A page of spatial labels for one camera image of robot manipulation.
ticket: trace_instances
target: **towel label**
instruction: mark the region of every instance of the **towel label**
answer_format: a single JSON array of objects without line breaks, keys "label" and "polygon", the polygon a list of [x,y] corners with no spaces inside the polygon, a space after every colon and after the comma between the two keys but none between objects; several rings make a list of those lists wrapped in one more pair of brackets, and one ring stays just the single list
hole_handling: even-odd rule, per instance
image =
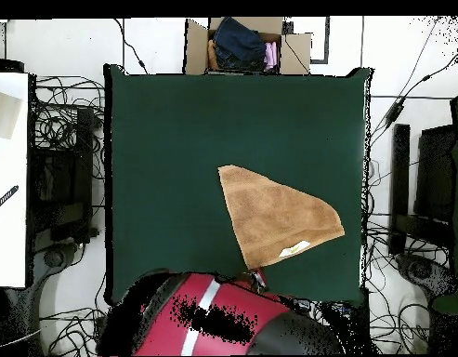
[{"label": "towel label", "polygon": [[309,246],[309,242],[307,241],[301,241],[295,246],[288,247],[286,249],[283,249],[279,255],[279,258],[284,258],[285,256],[290,256],[296,252],[299,252]]}]

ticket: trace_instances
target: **dark clothing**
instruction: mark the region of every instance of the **dark clothing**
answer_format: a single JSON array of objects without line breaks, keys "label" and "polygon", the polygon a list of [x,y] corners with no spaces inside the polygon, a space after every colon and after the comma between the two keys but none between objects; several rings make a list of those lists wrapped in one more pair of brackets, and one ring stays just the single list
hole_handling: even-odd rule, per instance
[{"label": "dark clothing", "polygon": [[214,41],[220,68],[263,71],[266,49],[257,32],[232,17],[225,17],[214,34]]}]

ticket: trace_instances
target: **white floor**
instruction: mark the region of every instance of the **white floor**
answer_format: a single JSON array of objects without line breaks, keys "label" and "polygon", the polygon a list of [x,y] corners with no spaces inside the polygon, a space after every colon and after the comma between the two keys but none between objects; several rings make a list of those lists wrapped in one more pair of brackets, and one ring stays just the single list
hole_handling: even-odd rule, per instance
[{"label": "white floor", "polygon": [[[197,19],[201,24],[206,19]],[[315,19],[305,19],[306,25],[295,30],[301,33],[314,32],[313,53],[322,56],[324,41],[322,23]],[[361,55],[361,36],[364,24],[363,50]],[[397,96],[412,72],[417,57],[430,32],[432,23],[414,17],[331,17],[331,33],[328,64],[311,65],[311,72],[325,75],[346,75],[353,68],[374,68],[371,94],[373,96]],[[145,62],[149,73],[180,73],[182,70],[184,49],[184,20],[174,19],[131,19],[124,20],[125,38],[133,45]],[[446,38],[446,32],[452,29],[447,22],[440,21],[420,58],[415,73],[407,88],[446,65],[458,51],[458,37]],[[114,20],[11,20],[7,24],[7,46],[4,43],[4,25],[0,24],[0,58],[24,62],[26,71],[38,76],[81,75],[104,84],[102,66],[108,63],[124,63],[129,73],[142,73],[132,50],[123,46],[122,36]],[[69,80],[71,85],[76,79]],[[95,97],[95,92],[75,92],[74,96]],[[458,64],[453,64],[446,71],[423,82],[412,93],[412,97],[453,98],[458,95]],[[371,124],[374,129],[386,113],[394,98],[372,98]],[[405,109],[398,123],[411,126],[411,162],[418,156],[418,139],[423,129],[443,126],[451,123],[450,102],[448,99],[407,99]],[[380,175],[387,174],[390,168],[391,129],[373,145],[371,157],[379,162]],[[415,166],[411,167],[411,201],[414,200]],[[101,202],[101,181],[95,180],[95,205]],[[383,179],[380,186],[373,188],[376,213],[388,212],[389,177]],[[387,224],[385,217],[372,217],[371,221]],[[87,246],[85,256],[77,266],[65,270],[60,275],[50,278],[44,289],[41,301],[41,315],[94,306],[94,297],[98,291],[105,271],[104,253],[104,215],[100,209],[94,217],[94,224],[101,235]],[[380,266],[386,262],[379,260]],[[419,288],[404,281],[388,265],[382,273],[373,268],[372,282],[388,298],[392,314],[411,302],[425,303]],[[369,287],[377,292],[372,284]],[[106,309],[102,292],[98,304]],[[386,314],[386,304],[379,293],[371,295],[372,311],[376,316]],[[428,317],[416,308],[411,308],[402,315],[409,325],[419,324],[428,327]],[[43,340],[47,345],[56,336],[64,323],[45,322]],[[391,319],[375,321],[373,325],[390,327]],[[373,335],[381,335],[391,330],[374,328]],[[397,332],[382,339],[399,340]],[[396,352],[398,345],[377,341],[385,352]],[[70,342],[62,343],[57,351],[64,352],[72,348]],[[424,351],[425,346],[415,342],[414,351]]]}]

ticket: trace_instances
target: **dark green table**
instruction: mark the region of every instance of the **dark green table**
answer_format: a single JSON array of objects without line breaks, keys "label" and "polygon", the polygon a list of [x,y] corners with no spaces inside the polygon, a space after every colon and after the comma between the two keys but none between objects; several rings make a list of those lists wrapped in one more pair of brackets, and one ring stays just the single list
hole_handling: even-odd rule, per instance
[{"label": "dark green table", "polygon": [[359,300],[369,75],[126,76],[105,65],[106,299],[158,268],[246,270],[217,172],[238,165],[321,198],[345,228],[265,268],[270,291]]}]

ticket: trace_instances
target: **brown towel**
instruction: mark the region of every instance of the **brown towel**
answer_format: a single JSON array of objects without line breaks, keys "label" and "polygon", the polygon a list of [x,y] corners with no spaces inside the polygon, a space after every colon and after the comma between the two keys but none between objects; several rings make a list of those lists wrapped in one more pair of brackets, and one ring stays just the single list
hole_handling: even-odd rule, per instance
[{"label": "brown towel", "polygon": [[344,235],[336,211],[319,198],[235,165],[222,166],[218,173],[249,269],[277,263]]}]

